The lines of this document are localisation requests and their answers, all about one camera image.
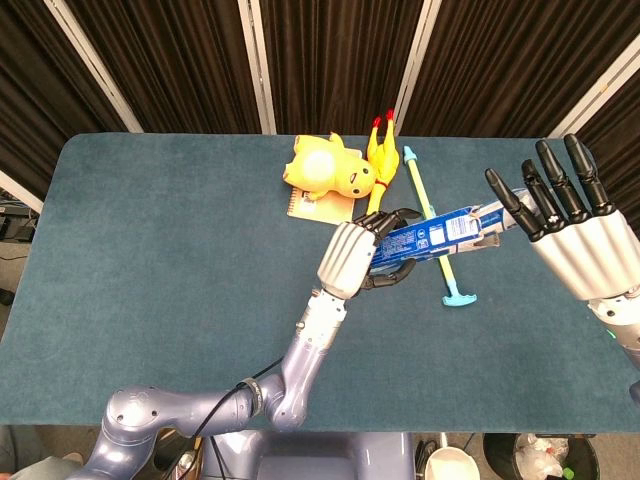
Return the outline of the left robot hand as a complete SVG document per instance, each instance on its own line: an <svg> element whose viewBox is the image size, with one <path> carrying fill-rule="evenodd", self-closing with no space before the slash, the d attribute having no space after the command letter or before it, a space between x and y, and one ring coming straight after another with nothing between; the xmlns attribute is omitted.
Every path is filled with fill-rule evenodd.
<svg viewBox="0 0 640 480"><path fill-rule="evenodd" d="M334 232L320 262L317 277L322 289L334 297L348 300L360 290L396 285L414 269L410 258L388 274L370 274L371 262L382 240L399 225L421 216L418 211L401 208L392 212L364 214L352 222L341 223Z"/></svg>

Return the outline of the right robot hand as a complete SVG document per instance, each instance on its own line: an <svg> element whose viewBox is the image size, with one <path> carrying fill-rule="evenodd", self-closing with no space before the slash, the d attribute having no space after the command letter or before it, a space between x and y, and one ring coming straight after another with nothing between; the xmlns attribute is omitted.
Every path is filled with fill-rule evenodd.
<svg viewBox="0 0 640 480"><path fill-rule="evenodd" d="M530 159L521 164L538 214L492 168L485 170L487 183L533 250L577 299L630 294L639 288L639 239L610 200L582 143L568 134L564 145L583 196L544 140L535 144L544 172Z"/></svg>

